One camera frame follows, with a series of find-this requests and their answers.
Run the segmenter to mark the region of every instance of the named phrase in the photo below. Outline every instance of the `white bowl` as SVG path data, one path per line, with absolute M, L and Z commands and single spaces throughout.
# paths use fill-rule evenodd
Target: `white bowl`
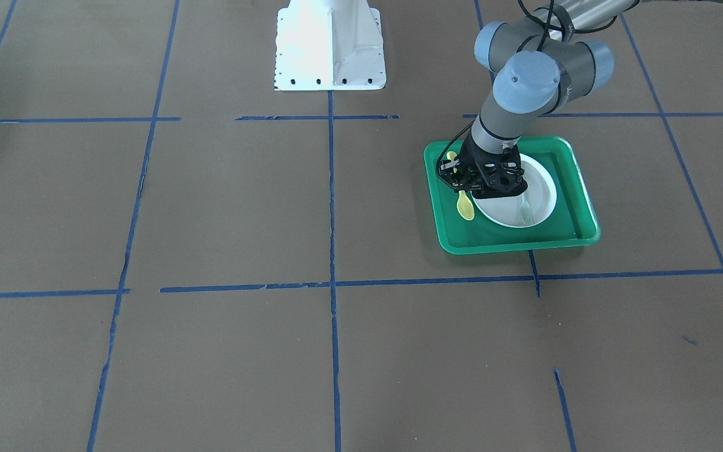
M 523 178 L 528 183 L 528 189 L 522 195 L 489 200 L 477 200 L 471 196 L 473 203 L 488 220 L 508 228 L 530 228 L 540 224 L 551 216 L 557 205 L 557 188 L 547 169 L 524 154 L 520 155 L 520 166 L 524 170 Z M 524 198 L 528 206 L 521 212 L 520 204 Z

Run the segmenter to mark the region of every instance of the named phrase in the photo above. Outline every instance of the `green tray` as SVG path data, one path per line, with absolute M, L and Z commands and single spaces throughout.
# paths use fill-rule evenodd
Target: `green tray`
M 507 228 L 488 220 L 476 209 L 476 217 L 467 221 L 456 211 L 459 198 L 434 172 L 439 154 L 448 141 L 434 141 L 426 147 L 424 160 L 434 209 L 437 237 L 450 254 L 485 254 L 486 252 L 526 249 L 564 248 L 594 244 L 602 231 L 591 198 L 587 194 L 579 163 L 568 141 L 561 137 L 523 137 L 520 152 L 537 160 L 547 169 L 557 187 L 557 205 L 551 217 L 531 228 Z M 459 152 L 462 141 L 449 148 Z

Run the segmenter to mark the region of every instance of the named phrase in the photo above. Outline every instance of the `light blue joint cap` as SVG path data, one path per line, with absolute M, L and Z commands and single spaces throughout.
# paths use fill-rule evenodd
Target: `light blue joint cap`
M 488 23 L 479 31 L 479 35 L 476 37 L 473 54 L 476 55 L 476 61 L 487 69 L 490 69 L 490 45 L 493 43 L 493 37 L 495 37 L 499 26 L 504 24 L 505 22 Z
M 612 54 L 610 48 L 599 40 L 586 40 L 582 41 L 583 44 L 591 49 L 593 54 L 593 60 L 596 65 L 596 78 L 593 80 L 593 88 L 591 91 L 605 86 L 608 81 L 612 78 L 612 74 L 615 71 L 615 57 Z
M 501 108 L 528 114 L 547 104 L 557 92 L 560 68 L 541 51 L 519 51 L 496 75 L 493 97 Z

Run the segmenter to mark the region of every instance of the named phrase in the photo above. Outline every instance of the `yellow spoon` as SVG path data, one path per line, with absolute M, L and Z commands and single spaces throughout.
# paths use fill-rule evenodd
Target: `yellow spoon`
M 445 154 L 445 158 L 453 160 L 456 158 L 456 152 L 448 151 L 447 154 Z M 467 221 L 473 220 L 473 217 L 476 216 L 473 202 L 468 198 L 468 193 L 465 192 L 465 190 L 459 190 L 459 199 L 456 200 L 456 211 Z

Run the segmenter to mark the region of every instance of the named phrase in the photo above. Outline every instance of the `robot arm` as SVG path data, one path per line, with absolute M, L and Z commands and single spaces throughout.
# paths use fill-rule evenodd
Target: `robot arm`
M 640 0 L 558 0 L 518 23 L 490 23 L 474 46 L 476 59 L 497 73 L 493 91 L 453 160 L 437 173 L 454 191 L 475 198 L 517 196 L 526 188 L 517 141 L 532 121 L 605 85 L 614 70 L 605 43 L 570 43 Z

